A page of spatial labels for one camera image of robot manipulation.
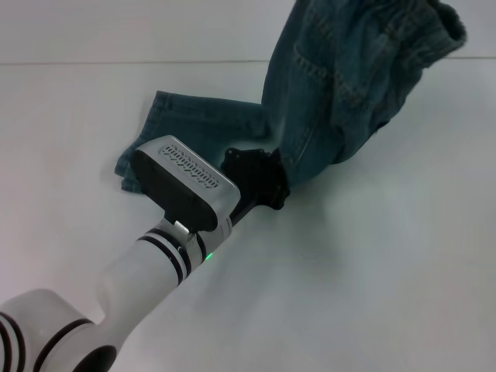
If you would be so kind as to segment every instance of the blue jeans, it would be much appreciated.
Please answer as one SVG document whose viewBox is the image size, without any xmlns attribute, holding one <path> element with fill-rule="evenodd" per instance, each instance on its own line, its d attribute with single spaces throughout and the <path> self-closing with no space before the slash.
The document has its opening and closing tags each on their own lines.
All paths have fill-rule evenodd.
<svg viewBox="0 0 496 372">
<path fill-rule="evenodd" d="M 261 105 L 159 91 L 115 172 L 123 190 L 140 192 L 131 154 L 160 136 L 176 136 L 217 167 L 233 143 L 276 136 L 295 186 L 352 157 L 398 113 L 422 70 L 466 38 L 439 0 L 297 0 Z"/>
</svg>

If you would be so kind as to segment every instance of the jeans leg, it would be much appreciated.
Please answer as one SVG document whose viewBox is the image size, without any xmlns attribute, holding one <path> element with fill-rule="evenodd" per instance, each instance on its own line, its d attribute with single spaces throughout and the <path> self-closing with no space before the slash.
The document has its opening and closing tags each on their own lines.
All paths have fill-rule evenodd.
<svg viewBox="0 0 496 372">
<path fill-rule="evenodd" d="M 134 150 L 167 135 L 175 136 L 218 167 L 233 142 L 265 138 L 269 135 L 269 126 L 265 110 L 258 104 L 159 91 L 142 132 L 115 166 L 115 172 L 124 177 L 123 190 L 141 191 L 129 164 Z"/>
</svg>

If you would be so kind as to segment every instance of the black stripe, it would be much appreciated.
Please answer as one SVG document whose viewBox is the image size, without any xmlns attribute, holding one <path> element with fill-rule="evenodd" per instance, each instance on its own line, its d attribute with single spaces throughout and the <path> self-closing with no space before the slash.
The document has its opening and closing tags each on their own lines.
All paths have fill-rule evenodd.
<svg viewBox="0 0 496 372">
<path fill-rule="evenodd" d="M 53 336 L 48 343 L 41 349 L 40 354 L 36 358 L 36 362 L 34 363 L 34 368 L 33 372 L 40 372 L 41 366 L 43 366 L 43 363 L 45 359 L 48 357 L 48 354 L 50 354 L 50 351 L 71 331 L 74 331 L 77 327 L 82 326 L 84 324 L 93 324 L 92 321 L 87 320 L 87 319 L 79 319 L 71 324 L 67 324 L 65 327 L 63 327 L 59 332 L 55 333 L 55 336 Z"/>
<path fill-rule="evenodd" d="M 4 361 L 3 361 L 3 372 L 9 372 L 12 364 L 12 345 L 10 344 L 10 337 L 7 328 L 0 322 L 0 338 L 3 342 L 4 350 Z"/>
<path fill-rule="evenodd" d="M 164 254 L 167 256 L 167 258 L 174 265 L 174 269 L 176 269 L 177 285 L 181 284 L 181 282 L 183 281 L 183 270 L 181 269 L 181 265 L 179 264 L 179 261 L 177 260 L 176 256 L 169 250 L 169 248 L 167 248 L 167 246 L 165 244 L 162 244 L 160 241 L 158 241 L 155 238 L 152 238 L 151 236 L 142 236 L 138 240 L 145 240 L 148 243 L 152 243 L 159 250 L 164 252 Z"/>
<path fill-rule="evenodd" d="M 205 248 L 205 243 L 203 242 L 203 239 L 201 238 L 200 234 L 196 234 L 196 240 L 198 241 L 198 245 L 200 246 L 200 251 L 201 251 L 201 261 L 205 261 L 207 258 L 207 250 Z"/>
<path fill-rule="evenodd" d="M 24 366 L 26 365 L 26 343 L 24 342 L 21 329 L 16 321 L 7 314 L 0 312 L 0 316 L 3 316 L 14 329 L 14 333 L 16 334 L 15 337 L 17 337 L 17 343 L 19 344 L 19 364 L 17 365 L 17 372 L 23 372 Z"/>
<path fill-rule="evenodd" d="M 191 274 L 191 261 L 189 260 L 189 255 L 187 250 L 181 246 L 179 241 L 174 238 L 171 234 L 168 232 L 165 232 L 160 229 L 151 229 L 149 233 L 152 234 L 157 234 L 158 236 L 163 237 L 166 241 L 168 241 L 170 244 L 174 246 L 174 248 L 179 252 L 181 255 L 181 258 L 184 261 L 184 265 L 186 266 L 186 277 L 189 277 L 189 274 Z"/>
</svg>

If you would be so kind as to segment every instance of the jeans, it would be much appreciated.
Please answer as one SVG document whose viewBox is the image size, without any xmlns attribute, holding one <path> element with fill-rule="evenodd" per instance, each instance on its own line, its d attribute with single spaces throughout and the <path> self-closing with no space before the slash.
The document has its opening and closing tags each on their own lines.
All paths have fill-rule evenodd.
<svg viewBox="0 0 496 372">
<path fill-rule="evenodd" d="M 273 137 L 295 186 L 352 157 L 398 113 L 422 70 L 466 38 L 439 0 L 297 0 L 261 105 L 159 91 L 115 172 L 122 189 L 140 192 L 131 154 L 160 136 L 176 136 L 217 167 L 232 143 Z"/>
</svg>

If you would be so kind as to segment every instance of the white table surface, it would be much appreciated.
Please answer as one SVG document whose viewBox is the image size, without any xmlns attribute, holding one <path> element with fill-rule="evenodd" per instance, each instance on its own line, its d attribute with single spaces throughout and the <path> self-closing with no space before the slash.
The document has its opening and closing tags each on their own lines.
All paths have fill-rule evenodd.
<svg viewBox="0 0 496 372">
<path fill-rule="evenodd" d="M 0 303 L 91 319 L 97 273 L 160 220 L 115 161 L 157 89 L 258 102 L 266 64 L 0 67 Z M 350 161 L 252 211 L 112 372 L 489 372 L 496 61 L 445 60 Z"/>
</svg>

